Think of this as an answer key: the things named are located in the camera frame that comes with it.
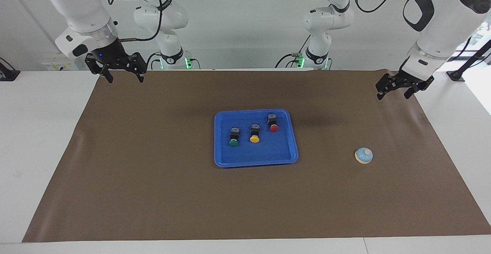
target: red button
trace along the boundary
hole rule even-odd
[[[278,131],[278,130],[279,130],[279,127],[278,127],[277,125],[272,125],[272,126],[270,127],[270,131],[271,131],[271,132],[276,132],[276,131]]]

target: green button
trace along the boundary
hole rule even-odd
[[[235,139],[231,139],[230,142],[228,142],[228,145],[235,147],[239,145],[239,142],[237,142]]]

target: table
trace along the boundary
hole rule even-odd
[[[0,84],[0,252],[335,252],[488,253],[491,235],[241,241],[66,242],[19,244],[63,154],[97,76],[88,72],[23,72]],[[416,94],[433,128],[491,221],[491,115],[465,83],[444,73]]]

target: robotic arm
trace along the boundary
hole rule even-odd
[[[109,69],[132,72],[143,82],[147,68],[144,59],[139,53],[126,54],[101,0],[51,0],[51,3],[68,23],[67,30],[55,41],[60,51],[69,58],[91,52],[86,57],[88,67],[109,82],[113,80]]]
[[[328,7],[316,8],[305,15],[303,24],[311,41],[302,56],[305,67],[323,68],[328,59],[329,30],[348,27],[354,13],[349,0],[327,0]],[[403,9],[405,21],[420,32],[398,74],[386,74],[377,83],[378,98],[402,87],[410,98],[432,83],[432,74],[445,63],[456,48],[485,20],[491,0],[407,0]]]
[[[158,0],[145,0],[149,5],[137,7],[133,14],[137,25],[151,34],[158,29],[160,12],[162,12],[161,29],[156,36],[160,56],[164,69],[191,68],[186,59],[186,50],[181,46],[177,34],[172,30],[186,27],[188,14],[186,10],[174,0],[163,0],[161,6]]]
[[[409,50],[398,74],[385,74],[376,84],[378,98],[402,87],[408,99],[426,90],[433,72],[452,56],[486,19],[491,0],[407,0],[403,15],[419,37]]]
[[[305,58],[304,67],[324,68],[331,45],[331,37],[326,32],[348,27],[354,21],[349,0],[327,1],[330,3],[328,7],[312,9],[304,16],[303,25],[311,35],[309,46],[302,54]]]

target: brown mat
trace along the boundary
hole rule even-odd
[[[384,73],[114,72],[23,241],[490,234],[417,100],[377,100]],[[218,168],[214,115],[270,108],[290,112],[300,159]]]

